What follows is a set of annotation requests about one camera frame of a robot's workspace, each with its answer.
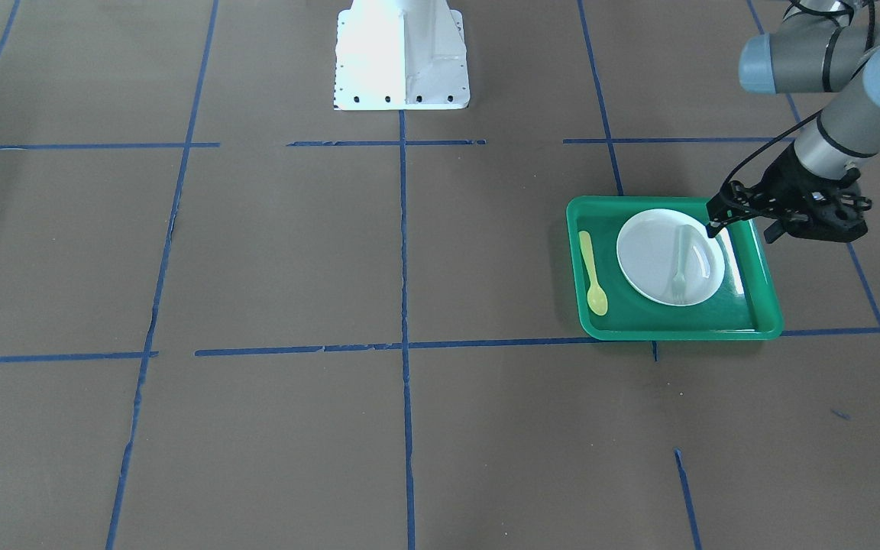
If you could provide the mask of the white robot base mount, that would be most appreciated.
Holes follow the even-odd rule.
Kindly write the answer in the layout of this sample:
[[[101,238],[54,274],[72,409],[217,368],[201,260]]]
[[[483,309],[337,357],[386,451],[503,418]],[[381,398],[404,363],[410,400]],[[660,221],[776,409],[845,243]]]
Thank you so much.
[[[354,1],[336,20],[333,108],[465,109],[464,18],[447,1]]]

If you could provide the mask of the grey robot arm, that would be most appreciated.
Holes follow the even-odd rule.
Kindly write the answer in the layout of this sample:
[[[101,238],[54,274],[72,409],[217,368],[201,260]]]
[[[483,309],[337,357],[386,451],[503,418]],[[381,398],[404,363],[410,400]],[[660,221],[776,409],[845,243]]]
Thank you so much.
[[[863,164],[880,153],[880,24],[872,1],[793,1],[773,34],[743,47],[738,79],[747,92],[824,92],[832,100],[790,129],[794,140],[760,181],[727,175],[707,202],[709,238],[755,217],[781,236],[849,243],[865,236],[871,201]]]

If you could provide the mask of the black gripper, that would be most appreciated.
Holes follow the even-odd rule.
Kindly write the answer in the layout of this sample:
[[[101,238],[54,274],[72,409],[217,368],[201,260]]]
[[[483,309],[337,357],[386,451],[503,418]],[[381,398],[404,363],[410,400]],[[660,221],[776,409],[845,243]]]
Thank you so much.
[[[768,217],[775,221],[762,231],[762,240],[766,244],[775,243],[787,234],[783,222],[793,215],[804,192],[856,185],[858,164],[855,161],[838,159],[833,163],[832,177],[817,175],[804,165],[795,146],[789,145],[769,164],[759,183],[747,187],[731,176],[726,178],[723,195],[715,195],[706,202],[707,237],[716,239],[730,224],[752,217]]]

